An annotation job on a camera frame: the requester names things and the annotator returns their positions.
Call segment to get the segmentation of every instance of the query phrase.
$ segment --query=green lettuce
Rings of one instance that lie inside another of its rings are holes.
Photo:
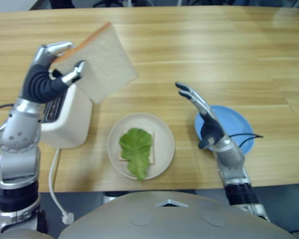
[[[151,144],[151,135],[140,128],[130,128],[120,138],[121,156],[128,162],[128,170],[140,181],[147,175]]]

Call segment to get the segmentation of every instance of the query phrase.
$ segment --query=robotic arm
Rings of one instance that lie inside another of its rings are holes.
[[[0,233],[23,228],[46,232],[45,214],[39,209],[37,144],[44,105],[82,77],[84,61],[55,80],[49,76],[51,63],[72,47],[66,41],[38,48],[19,97],[0,126]]]
[[[198,147],[213,148],[218,172],[230,205],[270,221],[264,206],[258,202],[251,187],[244,167],[245,156],[240,147],[226,134],[207,102],[193,88],[180,82],[176,82],[176,86],[180,88],[179,94],[189,99],[204,119],[200,132],[202,141]]]

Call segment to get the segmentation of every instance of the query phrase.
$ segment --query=plug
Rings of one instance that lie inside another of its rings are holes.
[[[65,224],[65,225],[70,225],[74,222],[74,214],[73,213],[69,213],[69,212],[65,212],[63,215],[62,215],[62,222]]]

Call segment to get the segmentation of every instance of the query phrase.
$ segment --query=blue bowl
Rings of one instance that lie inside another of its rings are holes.
[[[211,106],[214,113],[217,115],[218,120],[222,124],[224,130],[228,135],[237,133],[254,133],[253,128],[248,121],[238,112],[225,106]],[[198,113],[195,117],[195,131],[201,140],[200,130],[203,127],[204,120]],[[239,135],[233,137],[233,140],[240,145],[244,140],[252,137],[252,135]],[[243,144],[241,150],[246,155],[254,146],[254,139],[250,139]]]

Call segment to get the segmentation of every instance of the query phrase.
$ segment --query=slice of bread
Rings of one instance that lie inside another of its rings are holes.
[[[126,134],[127,132],[129,131],[129,128],[128,129],[124,129],[123,132],[122,132],[122,135],[123,134]],[[150,147],[150,152],[149,152],[149,163],[150,164],[154,164],[155,162],[155,154],[154,154],[154,131],[149,131],[149,130],[146,130],[147,133],[149,133],[151,135],[151,147]],[[121,156],[122,154],[122,149],[120,150],[120,153],[119,153],[119,161],[126,161],[124,158],[122,158]]]
[[[94,103],[99,103],[138,76],[110,22],[79,46],[58,57],[52,67],[66,74],[81,60],[86,60],[88,67],[75,84]]]

